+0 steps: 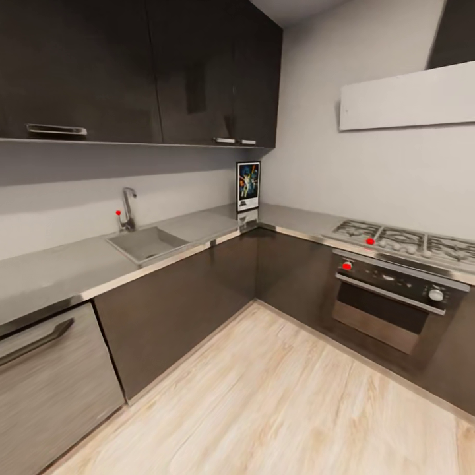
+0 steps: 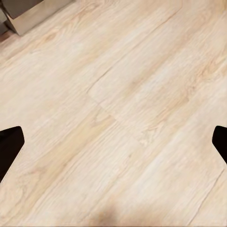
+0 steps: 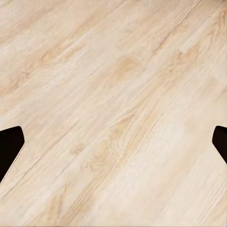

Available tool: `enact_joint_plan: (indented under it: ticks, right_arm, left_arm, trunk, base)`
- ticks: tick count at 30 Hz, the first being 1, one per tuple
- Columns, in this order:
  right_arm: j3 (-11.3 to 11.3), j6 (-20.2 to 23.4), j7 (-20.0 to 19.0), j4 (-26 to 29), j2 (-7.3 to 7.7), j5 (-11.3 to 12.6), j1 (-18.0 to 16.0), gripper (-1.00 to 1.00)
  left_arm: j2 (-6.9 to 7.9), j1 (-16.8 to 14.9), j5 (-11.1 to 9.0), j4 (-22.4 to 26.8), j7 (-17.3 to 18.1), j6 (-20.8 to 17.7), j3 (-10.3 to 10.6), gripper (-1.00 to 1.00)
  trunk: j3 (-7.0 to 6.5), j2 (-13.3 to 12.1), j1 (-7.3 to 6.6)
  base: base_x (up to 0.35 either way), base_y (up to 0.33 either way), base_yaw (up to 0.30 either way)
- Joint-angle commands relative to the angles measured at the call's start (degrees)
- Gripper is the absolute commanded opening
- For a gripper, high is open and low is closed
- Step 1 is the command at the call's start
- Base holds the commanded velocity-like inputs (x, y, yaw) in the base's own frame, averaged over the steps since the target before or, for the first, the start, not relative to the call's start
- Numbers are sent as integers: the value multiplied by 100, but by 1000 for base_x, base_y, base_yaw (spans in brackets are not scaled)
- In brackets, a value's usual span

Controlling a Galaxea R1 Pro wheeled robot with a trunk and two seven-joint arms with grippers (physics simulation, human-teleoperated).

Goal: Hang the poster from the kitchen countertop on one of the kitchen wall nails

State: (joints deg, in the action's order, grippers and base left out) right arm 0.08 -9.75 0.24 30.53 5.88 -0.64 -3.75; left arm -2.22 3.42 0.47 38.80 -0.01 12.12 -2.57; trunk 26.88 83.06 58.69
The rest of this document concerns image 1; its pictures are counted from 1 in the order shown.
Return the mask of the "poster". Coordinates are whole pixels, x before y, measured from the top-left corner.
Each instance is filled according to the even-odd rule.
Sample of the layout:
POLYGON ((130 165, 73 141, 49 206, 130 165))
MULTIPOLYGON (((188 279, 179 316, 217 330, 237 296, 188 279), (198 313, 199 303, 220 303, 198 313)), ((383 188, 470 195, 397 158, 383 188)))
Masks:
POLYGON ((261 161, 236 162, 236 212, 259 208, 261 161))

